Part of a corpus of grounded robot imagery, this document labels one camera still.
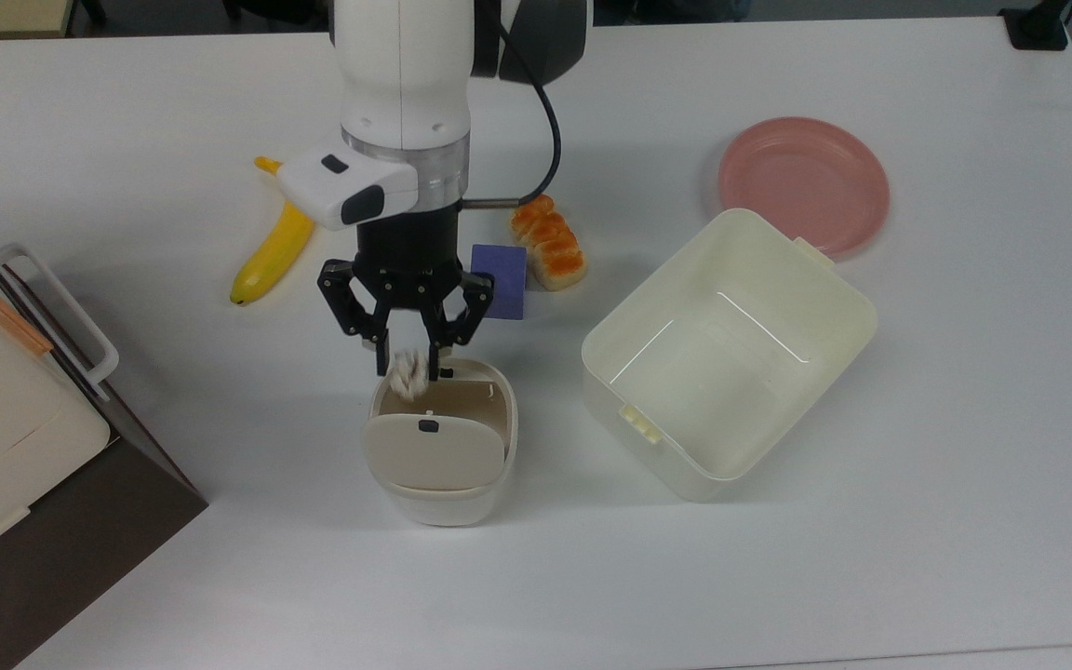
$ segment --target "container handle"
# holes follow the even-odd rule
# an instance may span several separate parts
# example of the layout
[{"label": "container handle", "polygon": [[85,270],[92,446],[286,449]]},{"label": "container handle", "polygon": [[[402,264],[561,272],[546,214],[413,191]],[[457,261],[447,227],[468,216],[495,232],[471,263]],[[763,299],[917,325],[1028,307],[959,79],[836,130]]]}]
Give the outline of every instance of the container handle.
[{"label": "container handle", "polygon": [[69,357],[69,361],[71,361],[73,367],[77,369],[77,372],[80,372],[81,376],[86,378],[86,382],[89,382],[89,384],[94,387],[98,394],[102,394],[102,390],[98,389],[98,385],[100,385],[110,372],[115,372],[115,368],[118,368],[118,349],[115,348],[115,344],[111,343],[110,340],[106,339],[106,334],[102,331],[102,328],[99,328],[98,324],[93,323],[92,318],[89,318],[89,314],[86,314],[86,310],[81,309],[80,304],[77,304],[77,300],[71,293],[69,293],[69,289],[64,287],[64,284],[61,284],[60,280],[56,279],[56,274],[51,271],[51,268],[48,268],[47,264],[44,264],[42,259],[39,259],[38,256],[29,250],[29,248],[18,243],[11,243],[1,247],[0,267],[5,268],[6,264],[20,256],[29,259],[29,262],[35,266],[35,270],[39,270],[47,283],[51,285],[51,288],[55,289],[57,297],[60,297],[60,300],[64,302],[65,307],[72,311],[73,316],[75,316],[76,319],[81,323],[81,326],[89,331],[89,334],[92,336],[92,338],[98,342],[98,346],[102,347],[102,360],[99,361],[98,364],[93,366],[93,368],[86,370],[85,366],[81,364],[81,360],[78,359],[77,356],[73,356],[73,353],[65,348],[65,344],[60,342],[59,338],[55,339],[57,346],[60,346],[60,348],[64,352],[64,355]]}]

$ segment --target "yellow banana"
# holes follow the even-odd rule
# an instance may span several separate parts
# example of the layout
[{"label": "yellow banana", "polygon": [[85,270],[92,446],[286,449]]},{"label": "yellow banana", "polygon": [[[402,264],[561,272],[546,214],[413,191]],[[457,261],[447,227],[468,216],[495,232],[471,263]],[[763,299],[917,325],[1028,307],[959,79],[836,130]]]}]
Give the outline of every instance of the yellow banana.
[{"label": "yellow banana", "polygon": [[[259,157],[255,159],[259,169],[276,174],[280,162]],[[259,244],[258,250],[247,259],[247,265],[238,271],[235,283],[229,288],[229,301],[236,306],[259,300],[271,286],[284,277],[312,236],[314,222],[303,215],[300,209],[289,202],[284,203],[284,211],[280,212],[280,221],[276,228]]]}]

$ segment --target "blue block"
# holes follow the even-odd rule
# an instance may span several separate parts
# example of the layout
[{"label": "blue block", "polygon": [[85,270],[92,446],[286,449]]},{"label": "blue block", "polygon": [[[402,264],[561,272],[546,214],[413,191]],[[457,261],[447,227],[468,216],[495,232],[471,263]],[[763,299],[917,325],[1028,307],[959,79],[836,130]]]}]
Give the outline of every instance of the blue block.
[{"label": "blue block", "polygon": [[525,248],[474,244],[468,270],[485,271],[494,279],[494,300],[486,310],[488,318],[524,317],[524,283],[527,281]]}]

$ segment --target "small white container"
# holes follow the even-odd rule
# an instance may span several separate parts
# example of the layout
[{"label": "small white container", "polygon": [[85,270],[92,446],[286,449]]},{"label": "small white container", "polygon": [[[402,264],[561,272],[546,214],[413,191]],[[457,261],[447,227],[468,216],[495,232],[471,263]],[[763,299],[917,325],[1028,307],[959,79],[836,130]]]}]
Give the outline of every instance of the small white container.
[{"label": "small white container", "polygon": [[367,465],[405,516],[429,525],[486,518],[516,461],[519,412],[489,364],[444,359],[451,377],[408,402],[385,377],[362,430]]},{"label": "small white container", "polygon": [[875,307],[832,264],[723,212],[586,336],[586,407],[682,498],[714,496],[875,334]]}]

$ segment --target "plastic bin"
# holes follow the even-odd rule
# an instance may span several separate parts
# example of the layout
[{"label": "plastic bin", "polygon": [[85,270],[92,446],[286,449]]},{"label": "plastic bin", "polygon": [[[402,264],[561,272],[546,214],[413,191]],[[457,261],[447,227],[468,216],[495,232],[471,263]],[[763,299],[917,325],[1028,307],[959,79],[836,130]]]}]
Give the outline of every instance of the plastic bin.
[{"label": "plastic bin", "polygon": [[586,336],[586,407],[682,498],[714,496],[875,334],[875,307],[832,264],[723,212]]}]

